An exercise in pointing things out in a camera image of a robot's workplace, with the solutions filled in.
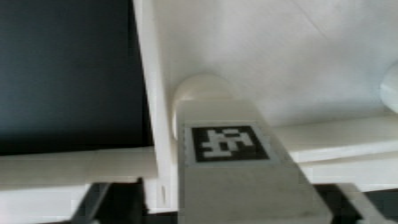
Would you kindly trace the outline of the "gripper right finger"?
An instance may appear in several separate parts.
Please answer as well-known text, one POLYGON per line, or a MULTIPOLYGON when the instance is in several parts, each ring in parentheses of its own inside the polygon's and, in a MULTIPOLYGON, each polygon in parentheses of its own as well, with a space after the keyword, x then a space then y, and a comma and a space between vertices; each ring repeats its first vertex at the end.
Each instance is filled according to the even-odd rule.
POLYGON ((398 220, 382 214, 353 184, 316 184, 314 190, 326 209, 326 216, 319 224, 398 224, 398 220))

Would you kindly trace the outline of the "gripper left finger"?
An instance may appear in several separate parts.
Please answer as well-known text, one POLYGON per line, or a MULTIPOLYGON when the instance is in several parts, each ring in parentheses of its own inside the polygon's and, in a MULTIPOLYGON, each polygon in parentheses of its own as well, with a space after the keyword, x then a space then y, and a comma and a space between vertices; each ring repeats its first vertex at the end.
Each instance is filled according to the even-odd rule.
POLYGON ((143 224, 143 181, 94 183, 71 218, 71 224, 143 224))

